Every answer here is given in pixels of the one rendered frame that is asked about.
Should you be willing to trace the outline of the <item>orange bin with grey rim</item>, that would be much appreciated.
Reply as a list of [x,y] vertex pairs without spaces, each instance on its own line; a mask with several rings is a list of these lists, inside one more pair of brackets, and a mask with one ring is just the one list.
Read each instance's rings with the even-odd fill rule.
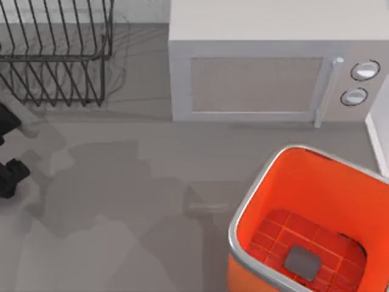
[[[228,241],[228,292],[389,292],[389,180],[285,147],[239,204]],[[322,259],[313,282],[284,268],[293,245]]]

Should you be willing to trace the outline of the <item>microwave oven door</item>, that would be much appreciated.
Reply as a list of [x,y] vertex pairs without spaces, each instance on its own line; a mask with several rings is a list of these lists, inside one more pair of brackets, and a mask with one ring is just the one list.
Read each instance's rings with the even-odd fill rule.
[[312,122],[334,53],[316,41],[170,41],[176,122]]

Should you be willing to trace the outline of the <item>small microwave knob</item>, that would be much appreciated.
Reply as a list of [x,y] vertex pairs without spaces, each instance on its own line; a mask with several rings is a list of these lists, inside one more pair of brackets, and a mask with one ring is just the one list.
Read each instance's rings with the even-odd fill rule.
[[345,91],[340,101],[345,106],[357,106],[366,101],[368,98],[368,92],[363,88],[356,88]]

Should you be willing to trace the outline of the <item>grey square pad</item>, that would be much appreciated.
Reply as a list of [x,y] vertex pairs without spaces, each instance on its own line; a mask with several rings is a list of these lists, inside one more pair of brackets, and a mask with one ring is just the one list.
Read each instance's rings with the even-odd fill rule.
[[307,249],[293,245],[291,246],[283,266],[289,272],[313,282],[322,266],[322,259]]

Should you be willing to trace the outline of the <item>large microwave knob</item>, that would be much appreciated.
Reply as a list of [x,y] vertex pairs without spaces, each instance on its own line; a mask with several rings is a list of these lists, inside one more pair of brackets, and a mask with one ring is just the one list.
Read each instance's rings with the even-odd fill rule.
[[351,69],[350,75],[353,80],[364,82],[371,80],[380,72],[380,64],[375,60],[357,63]]

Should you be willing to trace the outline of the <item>pale microwave oven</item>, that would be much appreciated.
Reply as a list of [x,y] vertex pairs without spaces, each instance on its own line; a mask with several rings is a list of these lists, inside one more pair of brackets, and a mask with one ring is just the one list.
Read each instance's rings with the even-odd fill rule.
[[[170,41],[316,41],[344,58],[324,122],[363,122],[389,74],[389,0],[171,0]],[[358,82],[350,72],[375,60],[380,72]],[[341,95],[363,88],[366,101]]]

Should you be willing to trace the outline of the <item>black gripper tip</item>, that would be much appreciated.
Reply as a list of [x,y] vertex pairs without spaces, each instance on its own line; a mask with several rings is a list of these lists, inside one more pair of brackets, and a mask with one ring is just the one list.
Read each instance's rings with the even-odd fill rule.
[[0,163],[0,198],[15,196],[16,186],[29,175],[30,170],[20,160],[13,158],[5,165]]

